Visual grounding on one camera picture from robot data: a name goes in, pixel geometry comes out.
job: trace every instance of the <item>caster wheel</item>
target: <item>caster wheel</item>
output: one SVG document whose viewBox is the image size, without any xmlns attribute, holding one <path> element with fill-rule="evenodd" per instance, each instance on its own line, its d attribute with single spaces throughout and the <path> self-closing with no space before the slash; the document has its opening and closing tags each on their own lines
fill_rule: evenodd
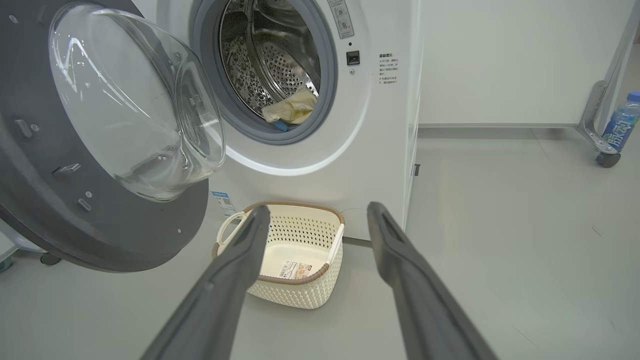
<svg viewBox="0 0 640 360">
<path fill-rule="evenodd" d="M 46 253 L 43 256 L 40 256 L 40 262 L 45 264 L 45 265 L 51 266 L 51 265 L 55 265 L 55 264 L 59 263 L 60 262 L 60 258 L 55 256 L 55 255 L 52 255 L 50 253 Z"/>
<path fill-rule="evenodd" d="M 0 261 L 0 272 L 5 271 L 13 265 L 13 260 L 11 260 L 11 256 Z"/>
<path fill-rule="evenodd" d="M 601 167 L 610 168 L 613 165 L 617 164 L 620 160 L 620 154 L 605 154 L 601 152 L 596 158 L 596 162 L 600 164 Z"/>
</svg>

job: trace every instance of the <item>washing machine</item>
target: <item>washing machine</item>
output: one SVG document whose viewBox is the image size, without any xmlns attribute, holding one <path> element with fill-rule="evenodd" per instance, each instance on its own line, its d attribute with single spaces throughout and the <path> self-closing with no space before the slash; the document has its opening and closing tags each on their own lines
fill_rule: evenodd
<svg viewBox="0 0 640 360">
<path fill-rule="evenodd" d="M 406 223 L 422 63 L 419 1 L 134 2 L 198 53 L 214 84 L 229 126 L 227 162 L 210 178 L 211 191 L 227 194 L 238 211 L 264 200 L 331 206 L 345 217 L 345 236 L 358 239 L 369 239 L 372 200 Z M 255 74 L 243 71 L 252 64 Z M 263 106 L 302 84 L 318 96 L 302 126 L 283 133 L 260 117 Z"/>
<path fill-rule="evenodd" d="M 203 221 L 264 200 L 338 209 L 352 238 L 369 239 L 370 201 L 404 225 L 420 12 L 419 0 L 5 2 L 0 217 L 118 272 L 158 266 Z M 304 120 L 265 120 L 299 92 L 313 100 Z"/>
</svg>

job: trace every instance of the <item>laundry basket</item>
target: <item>laundry basket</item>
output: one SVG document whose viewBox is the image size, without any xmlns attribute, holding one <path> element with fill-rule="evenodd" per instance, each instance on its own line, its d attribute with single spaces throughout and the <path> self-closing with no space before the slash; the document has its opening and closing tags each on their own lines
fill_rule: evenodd
<svg viewBox="0 0 640 360">
<path fill-rule="evenodd" d="M 260 202 L 230 216 L 220 227 L 211 256 L 215 261 L 233 238 L 222 234 L 235 218 L 252 209 L 271 212 L 267 245 L 258 280 L 248 293 L 278 304 L 315 309 L 329 299 L 342 264 L 344 218 L 337 210 L 295 202 Z"/>
</svg>

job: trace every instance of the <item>gray floor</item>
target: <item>gray floor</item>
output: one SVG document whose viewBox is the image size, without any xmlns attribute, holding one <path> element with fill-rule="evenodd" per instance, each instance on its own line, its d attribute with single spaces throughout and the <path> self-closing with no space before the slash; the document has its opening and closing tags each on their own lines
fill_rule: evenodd
<svg viewBox="0 0 640 360">
<path fill-rule="evenodd" d="M 640 354 L 640 140 L 595 165 L 573 131 L 421 131 L 407 232 L 502 359 Z M 20 254 L 0 275 L 3 359 L 136 359 L 210 260 L 219 224 L 159 268 L 106 274 Z M 247 296 L 233 359 L 404 356 L 371 249 L 344 246 L 314 311 Z"/>
</svg>

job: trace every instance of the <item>instruction label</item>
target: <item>instruction label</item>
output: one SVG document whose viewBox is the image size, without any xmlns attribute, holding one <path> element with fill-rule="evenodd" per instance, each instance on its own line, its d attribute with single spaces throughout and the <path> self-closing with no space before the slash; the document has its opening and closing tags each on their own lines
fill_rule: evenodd
<svg viewBox="0 0 640 360">
<path fill-rule="evenodd" d="M 231 199 L 229 199 L 229 195 L 227 195 L 227 193 L 211 193 L 216 198 L 216 201 L 218 201 L 218 205 L 220 205 L 220 209 L 226 217 L 230 217 L 231 215 L 237 213 L 236 208 L 234 208 L 234 205 L 231 203 Z"/>
<path fill-rule="evenodd" d="M 338 27 L 340 38 L 352 37 L 353 26 L 351 25 L 351 16 L 349 16 L 349 10 L 347 10 L 347 4 L 344 3 L 344 0 L 327 0 L 327 2 L 331 6 L 333 19 Z"/>
<path fill-rule="evenodd" d="M 380 54 L 378 58 L 378 84 L 390 85 L 398 83 L 398 58 L 393 53 Z"/>
<path fill-rule="evenodd" d="M 284 279 L 303 279 L 309 275 L 311 275 L 311 265 L 292 260 L 286 260 L 280 271 L 280 277 Z"/>
</svg>

